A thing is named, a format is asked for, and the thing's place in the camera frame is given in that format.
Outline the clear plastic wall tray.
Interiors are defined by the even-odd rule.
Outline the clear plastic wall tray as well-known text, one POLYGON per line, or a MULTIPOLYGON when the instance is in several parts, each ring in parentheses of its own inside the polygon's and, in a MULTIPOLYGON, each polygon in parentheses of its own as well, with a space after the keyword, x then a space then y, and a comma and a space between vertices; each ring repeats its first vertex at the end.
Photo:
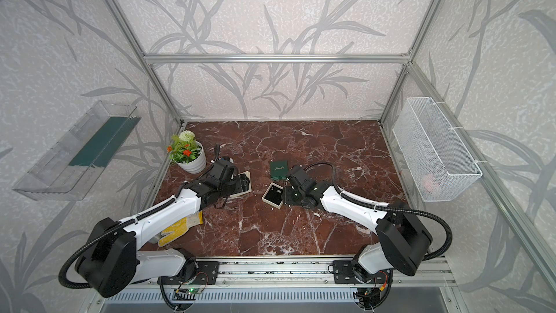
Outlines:
POLYGON ((137 107, 97 101, 13 186, 35 201, 80 201, 141 117, 137 107))

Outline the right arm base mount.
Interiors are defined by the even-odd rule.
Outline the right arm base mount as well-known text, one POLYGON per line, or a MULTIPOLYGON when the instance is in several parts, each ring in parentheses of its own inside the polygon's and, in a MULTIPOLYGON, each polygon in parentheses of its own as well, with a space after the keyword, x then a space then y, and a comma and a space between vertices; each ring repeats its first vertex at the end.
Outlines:
POLYGON ((389 281, 388 273, 379 271, 371 274, 360 265, 353 265, 350 260, 335 260, 332 262, 332 274, 336 284, 369 284, 383 285, 389 281))

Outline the potted flower plant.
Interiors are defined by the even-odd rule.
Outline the potted flower plant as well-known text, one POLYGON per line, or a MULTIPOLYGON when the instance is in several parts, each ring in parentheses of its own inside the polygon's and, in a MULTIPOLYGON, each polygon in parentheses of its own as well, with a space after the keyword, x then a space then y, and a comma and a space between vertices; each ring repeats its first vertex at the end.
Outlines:
POLYGON ((201 173, 206 168, 204 148, 191 130, 173 135, 167 151, 170 161, 190 174, 201 173))

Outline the yellow paper tag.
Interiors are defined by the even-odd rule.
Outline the yellow paper tag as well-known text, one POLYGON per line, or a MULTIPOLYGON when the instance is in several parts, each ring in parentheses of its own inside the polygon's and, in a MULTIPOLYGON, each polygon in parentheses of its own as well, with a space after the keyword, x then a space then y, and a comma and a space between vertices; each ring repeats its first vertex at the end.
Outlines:
POLYGON ((202 211, 178 220, 176 223, 173 223, 161 232, 161 238, 157 242, 158 246, 167 246, 179 237, 185 235, 191 228, 194 228, 197 225, 202 225, 203 222, 204 219, 202 211))

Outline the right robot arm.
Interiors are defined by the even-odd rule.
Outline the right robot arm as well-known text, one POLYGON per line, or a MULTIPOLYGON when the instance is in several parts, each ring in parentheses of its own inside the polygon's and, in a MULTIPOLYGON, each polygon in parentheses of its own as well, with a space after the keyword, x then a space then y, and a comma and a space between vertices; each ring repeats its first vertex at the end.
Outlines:
POLYGON ((391 204, 378 202, 341 189, 335 181, 315 181, 308 174, 310 168, 295 165, 289 170, 286 180, 290 186, 282 199, 290 206, 341 215, 378 237, 378 243, 364 246, 351 261, 357 281, 368 283, 374 275, 391 269, 414 276, 422 262, 442 256, 451 247, 453 231, 441 217, 414 210, 401 199, 391 204), (433 237, 421 218, 444 229, 444 243, 434 252, 429 251, 433 237))

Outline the cream box base black insert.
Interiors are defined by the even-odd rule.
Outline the cream box base black insert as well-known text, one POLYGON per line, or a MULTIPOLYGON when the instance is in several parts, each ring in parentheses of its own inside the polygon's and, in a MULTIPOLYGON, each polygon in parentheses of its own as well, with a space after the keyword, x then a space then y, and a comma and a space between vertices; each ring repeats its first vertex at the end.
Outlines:
POLYGON ((284 188, 276 183, 270 183, 268 189, 261 198, 262 201, 273 208, 278 210, 282 208, 284 201, 282 195, 284 194, 284 188))

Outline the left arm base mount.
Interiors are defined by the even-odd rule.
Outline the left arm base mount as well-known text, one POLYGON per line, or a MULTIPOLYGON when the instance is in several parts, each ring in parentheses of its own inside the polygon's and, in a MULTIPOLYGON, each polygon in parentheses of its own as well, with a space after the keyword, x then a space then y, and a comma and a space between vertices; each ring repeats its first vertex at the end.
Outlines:
POLYGON ((175 276, 163 276, 158 283, 163 285, 193 284, 215 285, 220 263, 217 261, 188 262, 175 276))

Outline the green jewelry box far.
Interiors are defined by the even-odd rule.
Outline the green jewelry box far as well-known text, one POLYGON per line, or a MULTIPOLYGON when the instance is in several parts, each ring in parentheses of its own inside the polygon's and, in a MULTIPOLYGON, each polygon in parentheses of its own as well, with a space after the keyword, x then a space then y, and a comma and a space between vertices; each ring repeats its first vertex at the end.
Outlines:
POLYGON ((288 161, 271 161, 269 164, 270 178, 272 181, 283 181, 287 178, 289 171, 288 161))

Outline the pink object in basket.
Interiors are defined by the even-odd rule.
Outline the pink object in basket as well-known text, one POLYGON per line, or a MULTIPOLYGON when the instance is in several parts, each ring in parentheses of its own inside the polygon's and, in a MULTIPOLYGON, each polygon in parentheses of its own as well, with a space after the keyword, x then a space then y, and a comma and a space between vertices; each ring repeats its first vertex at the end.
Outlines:
POLYGON ((438 196, 441 191, 441 185, 432 174, 424 175, 421 180, 425 191, 433 196, 438 196))

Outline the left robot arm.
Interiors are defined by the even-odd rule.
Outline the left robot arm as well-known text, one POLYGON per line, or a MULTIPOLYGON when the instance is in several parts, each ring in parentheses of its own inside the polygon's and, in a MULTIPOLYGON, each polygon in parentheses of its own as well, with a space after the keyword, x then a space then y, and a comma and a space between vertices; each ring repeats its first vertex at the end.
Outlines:
POLYGON ((185 250, 143 251, 143 246, 178 221, 216 204, 220 199, 249 192, 250 173, 238 171, 225 156, 197 179, 183 183, 168 199, 121 220, 99 221, 81 246, 62 265, 59 284, 69 289, 93 288, 104 298, 130 284, 153 278, 195 278, 195 256, 185 250))

